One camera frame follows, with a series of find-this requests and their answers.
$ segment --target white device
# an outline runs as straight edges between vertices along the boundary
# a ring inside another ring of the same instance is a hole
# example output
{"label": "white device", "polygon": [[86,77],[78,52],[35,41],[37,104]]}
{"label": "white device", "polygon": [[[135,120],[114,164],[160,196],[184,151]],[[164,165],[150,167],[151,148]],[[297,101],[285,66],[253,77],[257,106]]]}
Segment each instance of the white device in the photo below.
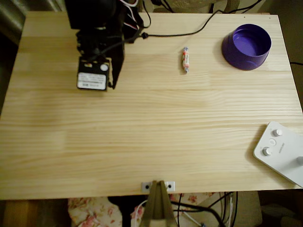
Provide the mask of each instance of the white device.
{"label": "white device", "polygon": [[303,136],[270,122],[254,156],[293,183],[303,187]]}

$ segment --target wire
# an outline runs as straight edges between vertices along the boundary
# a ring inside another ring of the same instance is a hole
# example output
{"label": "wire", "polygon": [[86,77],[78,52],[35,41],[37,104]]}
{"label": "wire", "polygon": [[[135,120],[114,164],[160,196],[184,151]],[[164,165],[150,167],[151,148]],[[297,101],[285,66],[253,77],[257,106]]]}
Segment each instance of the wire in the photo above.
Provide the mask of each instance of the wire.
{"label": "wire", "polygon": [[146,26],[146,27],[143,26],[143,28],[149,28],[149,27],[151,26],[151,24],[152,24],[151,16],[150,16],[150,14],[148,13],[148,11],[147,11],[147,9],[146,9],[144,0],[142,1],[142,3],[143,3],[143,8],[144,8],[145,12],[147,13],[147,16],[148,16],[148,18],[149,18],[149,20],[150,20],[150,24],[149,24],[148,26]]}
{"label": "wire", "polygon": [[230,194],[232,194],[233,192],[229,192],[227,194],[225,194],[224,196],[222,196],[221,198],[217,199],[215,202],[213,202],[211,205],[208,206],[208,208],[211,208],[213,205],[215,205],[217,202],[219,202],[220,200],[226,198],[227,196],[229,196]]}
{"label": "wire", "polygon": [[[229,198],[229,201],[230,201],[229,213],[232,214],[232,211],[233,211],[232,196]],[[229,218],[228,218],[228,227],[231,227],[231,221],[232,221],[232,216],[229,215]]]}
{"label": "wire", "polygon": [[256,1],[254,4],[250,5],[250,6],[247,6],[247,7],[244,7],[244,8],[240,8],[240,9],[234,9],[228,13],[234,13],[234,12],[237,12],[237,11],[241,11],[241,10],[245,10],[245,9],[251,9],[253,7],[255,7],[255,5],[257,5],[259,2],[261,2],[262,0],[258,0]]}
{"label": "wire", "polygon": [[137,22],[136,19],[134,18],[134,13],[133,13],[132,8],[130,6],[128,6],[128,5],[125,5],[125,6],[128,7],[129,11],[131,11],[131,14],[132,14],[131,18],[133,19],[133,21]]}
{"label": "wire", "polygon": [[127,42],[129,42],[129,41],[134,41],[134,40],[136,40],[138,37],[139,37],[139,36],[133,36],[133,37],[131,37],[131,38],[128,38],[128,39],[125,39],[125,40],[123,40],[123,41],[120,41],[120,42],[118,42],[118,43],[116,43],[116,44],[113,44],[113,45],[111,45],[111,46],[105,48],[103,51],[101,51],[99,55],[105,54],[107,51],[110,51],[111,49],[114,49],[115,47],[120,46],[120,45],[123,45],[123,44],[125,44],[125,43],[127,43]]}
{"label": "wire", "polygon": [[179,205],[180,204],[180,206],[182,206],[182,207],[188,207],[188,208],[192,208],[192,209],[197,209],[200,212],[203,212],[203,211],[210,212],[210,213],[212,213],[215,216],[215,218],[219,222],[220,226],[221,227],[225,227],[225,224],[222,222],[222,220],[221,220],[220,216],[218,215],[218,213],[216,211],[214,211],[213,209],[211,209],[211,208],[194,206],[194,205],[190,205],[190,204],[186,204],[186,203],[178,203],[178,202],[174,202],[174,201],[172,201],[171,204],[174,204],[174,205]]}
{"label": "wire", "polygon": [[303,65],[303,63],[300,63],[300,62],[294,62],[294,61],[291,61],[290,64],[293,64],[293,65]]}
{"label": "wire", "polygon": [[[244,8],[241,8],[241,9],[234,9],[230,12],[228,12],[228,14],[230,13],[234,13],[234,12],[237,12],[237,11],[241,11],[241,10],[245,10],[245,9],[251,9],[253,8],[255,5],[257,5],[259,2],[261,2],[262,0],[258,0],[257,2],[255,2],[254,4],[250,5],[250,6],[247,6],[247,7],[244,7]],[[210,21],[211,18],[213,18],[213,16],[215,14],[217,14],[218,12],[221,12],[221,13],[224,13],[222,10],[217,10],[216,12],[214,12],[209,18],[208,20],[204,23],[204,25],[202,26],[202,28],[200,28],[199,30],[195,31],[195,32],[191,32],[191,33],[184,33],[184,34],[175,34],[175,35],[155,35],[155,34],[147,34],[147,33],[144,33],[144,36],[145,38],[149,37],[149,36],[153,36],[153,37],[178,37],[178,36],[186,36],[186,35],[194,35],[194,34],[197,34],[199,32],[201,32],[205,26],[207,25],[207,23]]]}
{"label": "wire", "polygon": [[198,226],[201,227],[201,224],[200,224],[198,221],[196,221],[192,216],[190,216],[190,215],[187,214],[186,212],[184,212],[184,214],[185,214],[190,220],[192,220],[192,221],[195,222]]}
{"label": "wire", "polygon": [[236,192],[236,208],[235,208],[235,214],[233,216],[233,221],[232,221],[232,226],[231,227],[235,226],[237,211],[238,211],[238,192]]}
{"label": "wire", "polygon": [[126,26],[129,26],[129,27],[131,27],[131,28],[133,28],[133,29],[135,29],[135,30],[138,30],[138,28],[137,28],[137,27],[134,27],[134,26],[132,26],[132,25],[130,25],[130,24],[128,24],[128,23],[126,23],[126,22],[124,22],[123,24],[125,24]]}
{"label": "wire", "polygon": [[178,227],[180,227],[179,211],[180,211],[180,205],[181,205],[181,198],[182,198],[182,193],[180,194],[179,204],[178,204],[178,214],[177,214],[177,217],[178,217]]}
{"label": "wire", "polygon": [[223,222],[225,220],[225,215],[226,215],[226,197],[224,197],[224,210],[223,210],[223,217],[222,217]]}
{"label": "wire", "polygon": [[146,202],[147,202],[147,200],[145,200],[145,201],[143,201],[142,203],[140,203],[139,206],[138,206],[137,209],[136,209],[136,212],[135,212],[135,214],[134,214],[134,227],[137,227],[138,211],[139,211],[140,207],[141,207],[144,203],[146,203]]}
{"label": "wire", "polygon": [[194,34],[197,34],[199,32],[201,32],[205,26],[207,25],[207,23],[210,21],[210,19],[218,12],[221,12],[223,13],[222,10],[217,10],[216,12],[214,12],[208,19],[207,21],[204,23],[204,25],[202,26],[202,28],[200,28],[199,30],[195,31],[195,32],[190,32],[190,33],[184,33],[184,34],[176,34],[176,35],[148,35],[148,36],[153,36],[153,37],[176,37],[176,36],[186,36],[186,35],[194,35]]}
{"label": "wire", "polygon": [[125,4],[126,6],[135,7],[135,6],[137,6],[139,0],[136,0],[136,2],[133,3],[133,4],[130,4],[130,3],[126,2],[126,1],[124,1],[124,0],[120,0],[120,2],[122,2],[122,3]]}
{"label": "wire", "polygon": [[163,3],[162,3],[162,6],[164,6],[164,8],[167,9],[168,11],[174,13],[174,11],[172,10],[172,8],[168,4],[168,2],[166,0],[163,0],[163,2],[167,5],[167,8],[165,7],[165,5]]}

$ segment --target white cable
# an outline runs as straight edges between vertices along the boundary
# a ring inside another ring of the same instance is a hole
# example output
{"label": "white cable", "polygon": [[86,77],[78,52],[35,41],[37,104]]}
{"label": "white cable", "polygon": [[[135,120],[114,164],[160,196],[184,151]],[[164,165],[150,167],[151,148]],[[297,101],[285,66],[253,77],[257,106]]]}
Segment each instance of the white cable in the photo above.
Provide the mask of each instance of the white cable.
{"label": "white cable", "polygon": [[129,26],[129,27],[131,27],[131,28],[133,28],[133,29],[136,29],[136,30],[138,30],[138,28],[137,27],[134,27],[134,26],[132,26],[132,25],[130,25],[130,24],[128,24],[128,23],[123,23],[123,24],[125,24],[126,26]]}
{"label": "white cable", "polygon": [[233,202],[232,196],[230,197],[230,206],[229,206],[229,218],[228,218],[228,227],[231,227],[231,220],[232,220],[232,210],[233,210]]}
{"label": "white cable", "polygon": [[129,6],[127,6],[127,5],[125,5],[126,7],[128,7],[128,9],[129,9],[129,11],[131,11],[131,14],[132,14],[132,19],[135,21],[135,22],[137,22],[136,21],[136,19],[134,18],[134,13],[133,13],[133,10],[132,10],[132,8],[130,8]]}
{"label": "white cable", "polygon": [[120,2],[122,2],[123,4],[125,4],[127,6],[135,7],[138,4],[139,0],[136,0],[136,2],[133,3],[133,4],[130,4],[130,3],[126,2],[126,1],[123,1],[123,0],[120,0]]}
{"label": "white cable", "polygon": [[198,226],[201,226],[201,224],[196,221],[193,217],[191,217],[189,214],[187,214],[186,212],[183,212],[190,220],[192,220],[193,222],[195,222]]}
{"label": "white cable", "polygon": [[147,202],[147,200],[145,200],[145,201],[143,201],[142,203],[140,203],[139,206],[138,206],[137,209],[136,209],[136,212],[135,212],[135,214],[134,214],[134,227],[137,227],[137,216],[138,216],[138,211],[139,211],[140,207],[141,207],[144,203],[146,203],[146,202]]}

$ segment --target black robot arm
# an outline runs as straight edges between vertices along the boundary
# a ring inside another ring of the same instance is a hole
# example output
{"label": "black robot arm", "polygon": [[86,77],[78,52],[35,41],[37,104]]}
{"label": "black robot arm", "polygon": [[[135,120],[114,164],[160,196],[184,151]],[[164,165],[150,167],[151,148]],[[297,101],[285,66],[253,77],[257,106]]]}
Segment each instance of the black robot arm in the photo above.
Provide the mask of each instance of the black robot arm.
{"label": "black robot arm", "polygon": [[65,5],[71,28],[80,30],[76,34],[81,54],[77,87],[115,89],[124,61],[124,42],[133,43],[142,31],[137,8],[131,9],[134,20],[128,16],[130,8],[120,0],[65,0]]}

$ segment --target purple plastic bowl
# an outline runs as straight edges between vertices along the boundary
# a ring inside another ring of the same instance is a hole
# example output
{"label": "purple plastic bowl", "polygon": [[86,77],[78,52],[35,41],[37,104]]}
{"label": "purple plastic bowl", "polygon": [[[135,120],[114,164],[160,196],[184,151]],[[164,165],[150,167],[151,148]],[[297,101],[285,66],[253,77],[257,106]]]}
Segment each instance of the purple plastic bowl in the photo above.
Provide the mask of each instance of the purple plastic bowl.
{"label": "purple plastic bowl", "polygon": [[222,54],[234,67],[254,70],[263,64],[271,47],[269,34],[252,24],[241,25],[222,42]]}

